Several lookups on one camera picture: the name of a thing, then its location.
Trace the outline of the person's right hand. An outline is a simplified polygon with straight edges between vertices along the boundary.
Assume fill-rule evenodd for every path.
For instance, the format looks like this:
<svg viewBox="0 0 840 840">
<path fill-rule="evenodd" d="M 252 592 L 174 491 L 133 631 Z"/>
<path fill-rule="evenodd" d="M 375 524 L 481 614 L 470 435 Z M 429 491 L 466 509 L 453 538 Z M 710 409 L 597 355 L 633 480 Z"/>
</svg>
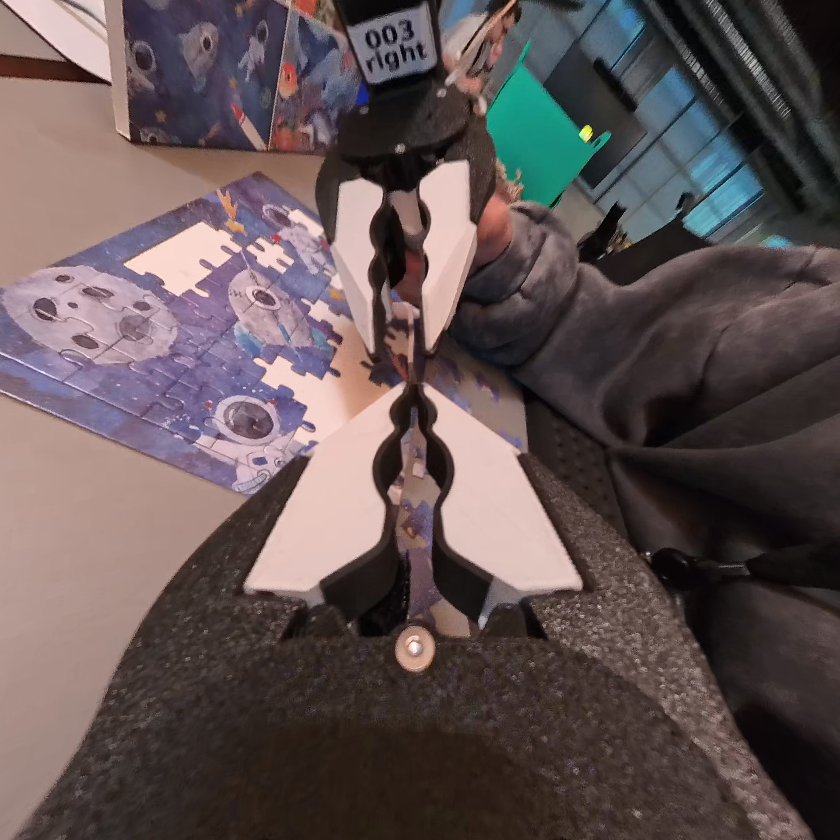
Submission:
<svg viewBox="0 0 840 840">
<path fill-rule="evenodd" d="M 511 243 L 511 210 L 503 196 L 494 194 L 490 198 L 478 222 L 476 235 L 471 274 L 498 259 Z"/>
</svg>

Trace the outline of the white flat board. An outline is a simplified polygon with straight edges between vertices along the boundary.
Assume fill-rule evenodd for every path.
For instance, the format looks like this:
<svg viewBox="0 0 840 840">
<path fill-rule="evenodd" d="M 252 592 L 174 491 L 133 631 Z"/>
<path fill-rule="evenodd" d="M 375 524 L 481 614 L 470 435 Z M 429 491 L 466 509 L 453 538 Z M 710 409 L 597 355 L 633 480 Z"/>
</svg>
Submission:
<svg viewBox="0 0 840 840">
<path fill-rule="evenodd" d="M 2 38 L 13 21 L 26 25 L 51 51 L 110 84 L 109 35 L 104 1 L 2 1 Z"/>
</svg>

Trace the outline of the space puzzle board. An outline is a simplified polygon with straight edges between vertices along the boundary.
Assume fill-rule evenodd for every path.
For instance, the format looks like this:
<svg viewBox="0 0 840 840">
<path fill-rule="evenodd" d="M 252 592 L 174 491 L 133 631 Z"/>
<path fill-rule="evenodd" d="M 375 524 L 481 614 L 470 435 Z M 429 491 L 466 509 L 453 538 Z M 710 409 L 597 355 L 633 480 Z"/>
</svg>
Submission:
<svg viewBox="0 0 840 840">
<path fill-rule="evenodd" d="M 2 393 L 245 497 L 409 375 L 373 362 L 319 216 L 255 173 L 2 289 Z"/>
</svg>

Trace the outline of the silver air duct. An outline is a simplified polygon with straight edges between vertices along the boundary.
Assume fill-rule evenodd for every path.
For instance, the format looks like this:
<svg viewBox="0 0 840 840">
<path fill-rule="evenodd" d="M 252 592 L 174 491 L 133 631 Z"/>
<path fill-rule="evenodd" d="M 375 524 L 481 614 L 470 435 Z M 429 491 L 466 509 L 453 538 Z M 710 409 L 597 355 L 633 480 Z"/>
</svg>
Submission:
<svg viewBox="0 0 840 840">
<path fill-rule="evenodd" d="M 838 134 L 838 23 L 828 2 L 668 2 L 754 118 Z"/>
</svg>

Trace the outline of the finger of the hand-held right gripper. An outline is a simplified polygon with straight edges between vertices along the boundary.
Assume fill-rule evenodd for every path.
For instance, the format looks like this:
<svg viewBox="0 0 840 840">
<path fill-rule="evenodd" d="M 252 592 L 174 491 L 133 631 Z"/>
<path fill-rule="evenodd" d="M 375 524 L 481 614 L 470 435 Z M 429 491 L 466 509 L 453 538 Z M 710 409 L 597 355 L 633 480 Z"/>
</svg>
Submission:
<svg viewBox="0 0 840 840">
<path fill-rule="evenodd" d="M 421 320 L 428 355 L 436 353 L 455 315 L 477 250 L 477 224 L 470 217 L 469 176 L 467 161 L 448 161 L 425 175 L 417 189 L 427 218 Z"/>
<path fill-rule="evenodd" d="M 385 351 L 392 289 L 382 240 L 389 210 L 383 188 L 370 181 L 339 187 L 332 256 L 352 319 L 373 361 Z"/>
</svg>

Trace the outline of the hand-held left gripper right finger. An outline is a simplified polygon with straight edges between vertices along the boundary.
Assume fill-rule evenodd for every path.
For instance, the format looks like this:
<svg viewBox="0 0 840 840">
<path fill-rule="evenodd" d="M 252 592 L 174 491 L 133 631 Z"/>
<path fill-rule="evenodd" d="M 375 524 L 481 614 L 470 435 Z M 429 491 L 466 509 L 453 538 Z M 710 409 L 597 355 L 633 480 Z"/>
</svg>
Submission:
<svg viewBox="0 0 840 840">
<path fill-rule="evenodd" d="M 432 569 L 444 599 L 484 627 L 500 605 L 582 592 L 519 450 L 431 385 L 417 386 L 416 409 L 438 488 Z"/>
</svg>

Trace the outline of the black monitor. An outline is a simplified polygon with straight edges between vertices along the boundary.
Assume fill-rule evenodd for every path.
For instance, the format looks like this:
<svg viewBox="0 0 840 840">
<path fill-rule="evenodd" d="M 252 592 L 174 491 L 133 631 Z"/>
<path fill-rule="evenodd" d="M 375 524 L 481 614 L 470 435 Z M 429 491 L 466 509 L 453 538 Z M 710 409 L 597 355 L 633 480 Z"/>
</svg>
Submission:
<svg viewBox="0 0 840 840">
<path fill-rule="evenodd" d="M 579 130 L 592 129 L 592 143 L 608 134 L 581 172 L 584 183 L 596 189 L 647 134 L 636 100 L 603 59 L 591 59 L 579 44 L 566 50 L 543 87 Z"/>
</svg>

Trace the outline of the illustrated puzzle box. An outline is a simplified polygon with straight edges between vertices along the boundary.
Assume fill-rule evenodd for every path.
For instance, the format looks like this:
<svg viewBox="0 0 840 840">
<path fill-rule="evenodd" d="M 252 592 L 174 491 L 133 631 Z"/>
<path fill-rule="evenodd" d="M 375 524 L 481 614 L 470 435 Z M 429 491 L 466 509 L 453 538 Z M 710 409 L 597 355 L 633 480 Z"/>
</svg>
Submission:
<svg viewBox="0 0 840 840">
<path fill-rule="evenodd" d="M 333 2 L 106 2 L 117 131 L 323 154 L 366 91 Z"/>
</svg>

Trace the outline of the grey desk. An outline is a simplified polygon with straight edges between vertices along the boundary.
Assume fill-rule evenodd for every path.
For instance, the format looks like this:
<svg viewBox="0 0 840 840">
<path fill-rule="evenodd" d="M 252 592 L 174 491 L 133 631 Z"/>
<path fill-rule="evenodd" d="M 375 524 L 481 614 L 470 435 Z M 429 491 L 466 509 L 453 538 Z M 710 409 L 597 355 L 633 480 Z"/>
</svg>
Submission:
<svg viewBox="0 0 840 840">
<path fill-rule="evenodd" d="M 121 139 L 111 89 L 2 79 L 2 270 L 20 278 L 215 191 Z M 247 501 L 2 393 L 2 824 L 53 787 L 123 650 L 199 543 Z"/>
</svg>

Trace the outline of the teal plastic bin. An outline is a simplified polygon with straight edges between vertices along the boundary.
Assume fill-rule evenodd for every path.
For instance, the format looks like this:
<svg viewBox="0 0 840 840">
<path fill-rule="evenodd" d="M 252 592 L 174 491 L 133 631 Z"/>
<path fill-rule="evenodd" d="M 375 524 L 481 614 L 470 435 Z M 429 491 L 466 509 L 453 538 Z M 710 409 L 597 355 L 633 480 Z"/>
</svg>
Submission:
<svg viewBox="0 0 840 840">
<path fill-rule="evenodd" d="M 521 184 L 520 199 L 553 208 L 565 189 L 611 139 L 578 126 L 525 66 L 527 42 L 488 106 L 486 121 L 497 158 Z"/>
</svg>

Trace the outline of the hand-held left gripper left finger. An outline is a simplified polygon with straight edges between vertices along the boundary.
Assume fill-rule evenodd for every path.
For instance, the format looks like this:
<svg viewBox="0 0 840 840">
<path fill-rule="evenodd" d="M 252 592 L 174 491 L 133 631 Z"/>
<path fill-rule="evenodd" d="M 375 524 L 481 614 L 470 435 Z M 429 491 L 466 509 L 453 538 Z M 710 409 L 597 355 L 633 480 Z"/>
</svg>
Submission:
<svg viewBox="0 0 840 840">
<path fill-rule="evenodd" d="M 388 492 L 403 469 L 414 398 L 415 385 L 393 387 L 292 463 L 298 478 L 245 593 L 333 606 L 348 622 L 385 599 L 401 564 Z"/>
</svg>

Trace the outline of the blue jigsaw puzzle piece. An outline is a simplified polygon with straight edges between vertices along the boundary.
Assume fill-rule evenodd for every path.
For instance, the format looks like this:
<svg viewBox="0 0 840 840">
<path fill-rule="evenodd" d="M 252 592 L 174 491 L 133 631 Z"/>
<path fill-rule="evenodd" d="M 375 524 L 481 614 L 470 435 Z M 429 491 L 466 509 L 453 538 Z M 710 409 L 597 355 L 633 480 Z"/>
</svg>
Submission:
<svg viewBox="0 0 840 840">
<path fill-rule="evenodd" d="M 426 352 L 418 310 L 398 301 L 393 306 L 392 353 L 411 384 L 424 378 Z M 436 628 L 435 608 L 441 602 L 434 582 L 432 541 L 438 488 L 426 468 L 426 439 L 417 406 L 411 405 L 410 426 L 402 438 L 403 471 L 397 540 L 410 567 L 407 617 Z"/>
</svg>

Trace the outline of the person's right forearm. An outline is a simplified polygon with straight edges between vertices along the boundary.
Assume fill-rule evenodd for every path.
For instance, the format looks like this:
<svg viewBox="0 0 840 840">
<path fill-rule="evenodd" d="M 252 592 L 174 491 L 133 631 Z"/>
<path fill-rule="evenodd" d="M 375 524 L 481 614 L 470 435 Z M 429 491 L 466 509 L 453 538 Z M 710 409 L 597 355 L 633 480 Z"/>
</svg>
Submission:
<svg viewBox="0 0 840 840">
<path fill-rule="evenodd" d="M 604 445 L 838 443 L 838 251 L 715 245 L 628 286 L 535 204 L 467 279 L 449 333 Z"/>
</svg>

